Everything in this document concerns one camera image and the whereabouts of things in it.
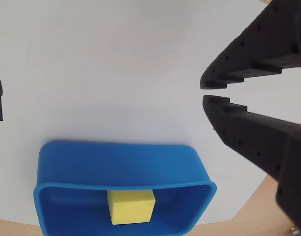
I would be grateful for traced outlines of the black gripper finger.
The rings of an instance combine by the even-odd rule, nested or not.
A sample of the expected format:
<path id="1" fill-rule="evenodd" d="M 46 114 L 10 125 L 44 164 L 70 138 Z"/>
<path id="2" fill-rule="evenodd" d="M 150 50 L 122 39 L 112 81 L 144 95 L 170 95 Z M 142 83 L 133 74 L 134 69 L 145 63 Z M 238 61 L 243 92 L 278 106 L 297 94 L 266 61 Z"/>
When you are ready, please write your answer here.
<path id="1" fill-rule="evenodd" d="M 201 89 L 301 68 L 301 0 L 273 0 L 210 64 Z"/>
<path id="2" fill-rule="evenodd" d="M 301 230 L 301 124 L 248 112 L 227 97 L 205 95 L 203 109 L 225 145 L 278 181 L 276 202 Z"/>

